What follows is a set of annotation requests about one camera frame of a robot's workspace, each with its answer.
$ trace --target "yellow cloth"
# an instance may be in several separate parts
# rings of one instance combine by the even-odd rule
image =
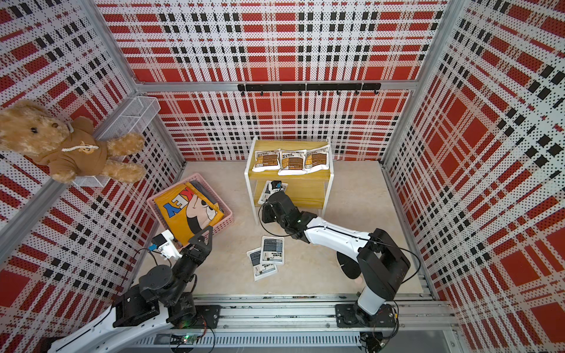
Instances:
[[[218,203],[212,204],[189,182],[171,186],[155,198],[155,204],[182,245],[187,245],[192,236],[208,225],[216,225],[224,217]]]

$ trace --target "red plaid wall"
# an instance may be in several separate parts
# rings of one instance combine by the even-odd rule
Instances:
[[[3,2],[0,104],[34,99],[54,116],[98,125],[129,94],[101,40],[74,1]],[[0,229],[49,179],[45,167],[0,155]]]
[[[4,2],[0,8],[0,100],[34,99],[62,119],[98,125],[129,94],[75,1]],[[179,171],[149,127],[131,161],[146,178],[104,189],[70,187],[0,265],[0,351],[33,351],[94,318],[131,278],[136,250],[155,219],[147,197]],[[0,227],[49,179],[14,153],[0,154]]]
[[[390,172],[475,351],[565,350],[565,2],[465,1]]]
[[[413,80],[447,4],[95,2],[142,82]]]
[[[408,91],[295,93],[151,93],[187,160],[246,159],[255,136],[266,140],[330,138],[336,158],[378,160]]]

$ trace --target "teddy bear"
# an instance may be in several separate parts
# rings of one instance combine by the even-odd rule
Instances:
[[[68,184],[77,176],[104,175],[122,182],[136,182],[145,175],[138,164],[108,159],[140,152],[145,139],[138,133],[98,141],[94,125],[84,116],[71,123],[52,117],[48,110],[21,99],[0,111],[0,150],[26,155],[48,165],[54,180]]]

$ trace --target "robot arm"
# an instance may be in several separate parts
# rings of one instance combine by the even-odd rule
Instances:
[[[276,221],[294,239],[327,246],[357,263],[367,286],[356,303],[357,318],[370,326],[387,300],[393,300],[404,280],[410,262],[387,232],[357,232],[302,211],[279,191],[263,205],[262,221]]]
[[[51,344],[49,353],[118,352],[153,332],[196,317],[192,293],[184,292],[194,271],[212,251],[212,227],[196,234],[173,267],[159,265],[141,276],[139,284],[119,296],[100,316]],[[208,233],[208,242],[203,234]],[[163,234],[154,237],[159,242]]]

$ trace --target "pink plastic basket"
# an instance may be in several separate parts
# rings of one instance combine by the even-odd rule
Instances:
[[[165,227],[165,229],[169,229],[167,222],[165,222],[165,219],[163,218],[161,212],[159,211],[159,207],[157,207],[157,204],[155,203],[155,198],[159,197],[165,191],[167,191],[168,189],[172,188],[175,185],[185,184],[189,181],[195,181],[195,180],[198,181],[200,184],[202,184],[202,186],[206,189],[206,191],[208,191],[210,194],[214,196],[214,198],[220,204],[220,208],[224,211],[224,218],[222,218],[221,221],[219,221],[216,225],[213,226],[214,235],[216,235],[230,224],[233,224],[233,213],[232,210],[229,209],[228,205],[225,204],[225,202],[218,196],[218,194],[216,194],[216,192],[212,189],[212,187],[208,185],[206,180],[204,180],[204,178],[199,173],[194,173],[189,177],[182,179],[181,181],[169,186],[169,188],[161,191],[160,193],[151,196],[150,198],[147,199],[147,204],[153,211],[155,217],[157,217],[157,219],[159,220],[159,223],[161,223],[161,225]]]

